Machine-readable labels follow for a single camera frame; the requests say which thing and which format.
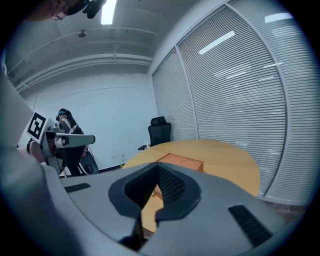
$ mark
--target black hair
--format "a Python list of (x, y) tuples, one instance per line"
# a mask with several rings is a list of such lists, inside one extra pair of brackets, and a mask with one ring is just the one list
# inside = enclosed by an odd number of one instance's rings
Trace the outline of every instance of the black hair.
[(76, 120), (73, 118), (73, 116), (72, 116), (72, 114), (71, 114), (71, 112), (70, 112), (69, 110), (67, 110), (67, 109), (65, 109), (65, 108), (61, 108), (61, 109), (59, 110), (59, 113), (60, 113), (60, 112), (64, 112), (64, 113), (65, 113), (66, 119), (68, 119), (71, 128), (77, 125)]

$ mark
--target ceiling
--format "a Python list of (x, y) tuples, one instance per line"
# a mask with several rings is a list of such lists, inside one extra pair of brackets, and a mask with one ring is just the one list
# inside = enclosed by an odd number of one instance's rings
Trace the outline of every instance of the ceiling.
[[(173, 25), (198, 0), (117, 0), (112, 25), (79, 12), (61, 21), (24, 21), (6, 47), (8, 77), (17, 87), (41, 70), (100, 54), (153, 57)], [(85, 30), (84, 38), (78, 33)]]

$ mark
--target wooden table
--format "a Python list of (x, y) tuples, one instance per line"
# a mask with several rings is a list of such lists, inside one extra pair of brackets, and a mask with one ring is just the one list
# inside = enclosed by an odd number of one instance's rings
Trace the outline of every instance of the wooden table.
[[(218, 140), (177, 140), (159, 144), (139, 152), (123, 168), (155, 162), (168, 153), (203, 161), (205, 173), (229, 180), (253, 196), (259, 192), (260, 174), (255, 160), (239, 147)], [(162, 200), (151, 196), (142, 210), (144, 228), (156, 231), (155, 212), (161, 208)]]

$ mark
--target person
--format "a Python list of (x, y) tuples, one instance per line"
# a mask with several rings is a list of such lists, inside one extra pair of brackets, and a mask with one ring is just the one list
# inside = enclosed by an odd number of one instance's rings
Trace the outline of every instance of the person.
[[(76, 120), (73, 118), (71, 112), (65, 108), (61, 108), (56, 117), (59, 125), (62, 125), (62, 129), (66, 134), (84, 134), (79, 127)], [(79, 146), (73, 148), (65, 148), (58, 150), (57, 154), (64, 153), (64, 165), (68, 167), (72, 176), (80, 176), (79, 162), (86, 156), (88, 148), (86, 146)]]

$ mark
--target chair backrest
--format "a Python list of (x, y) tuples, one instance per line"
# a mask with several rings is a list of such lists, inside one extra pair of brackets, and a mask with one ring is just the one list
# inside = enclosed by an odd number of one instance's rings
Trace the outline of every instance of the chair backrest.
[(171, 123), (168, 123), (163, 116), (153, 118), (148, 127), (150, 135), (150, 146), (166, 143), (171, 137)]

